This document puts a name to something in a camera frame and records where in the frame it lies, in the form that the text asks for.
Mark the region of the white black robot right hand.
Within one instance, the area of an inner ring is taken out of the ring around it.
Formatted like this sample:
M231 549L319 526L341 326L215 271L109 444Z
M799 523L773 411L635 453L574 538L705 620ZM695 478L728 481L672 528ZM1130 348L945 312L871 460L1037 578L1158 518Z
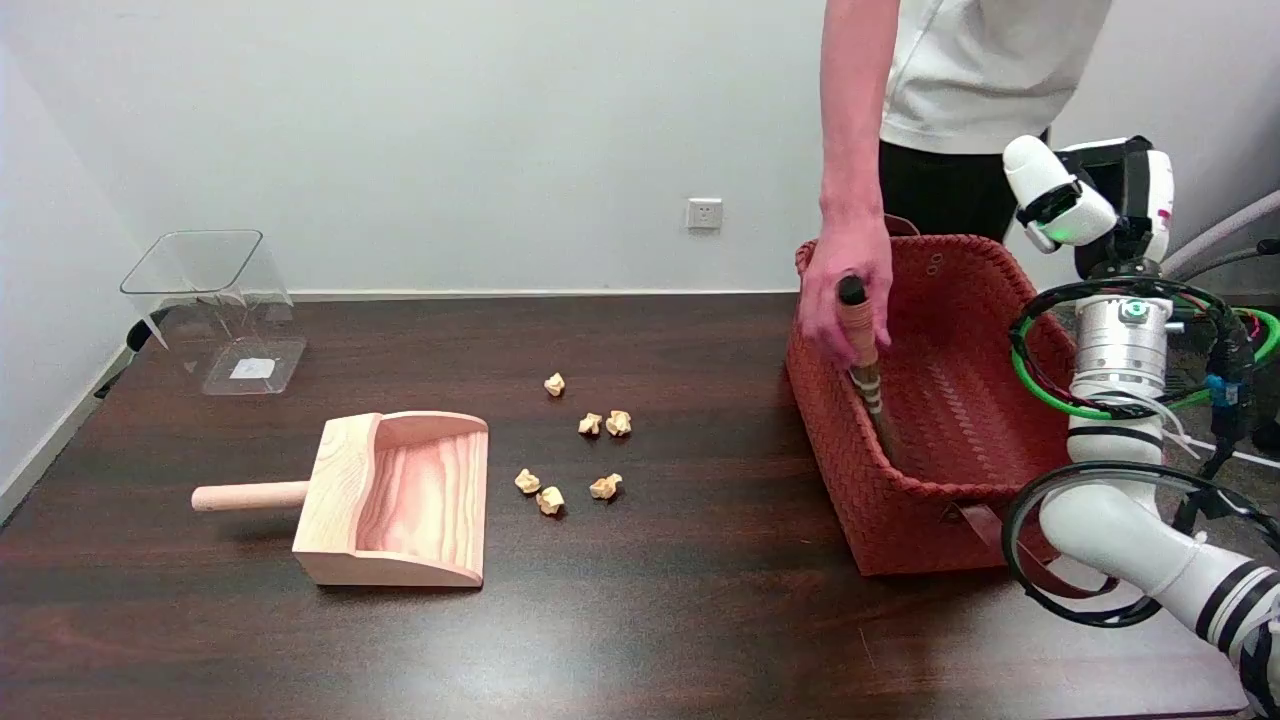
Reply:
M1015 222L1042 252L1070 249L1082 279L1156 275L1169 250L1170 158L1143 136L1052 150L1021 136L1002 155Z

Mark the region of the person bare hand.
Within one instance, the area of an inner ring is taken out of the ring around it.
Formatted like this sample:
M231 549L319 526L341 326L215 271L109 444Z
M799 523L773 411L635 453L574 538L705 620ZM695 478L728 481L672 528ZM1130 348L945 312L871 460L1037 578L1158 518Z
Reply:
M801 279L800 331L840 369L861 359L838 316L838 283L851 275L861 281L867 293L876 342L890 346L887 309L893 272L883 204L877 197L847 210L823 208L820 234Z

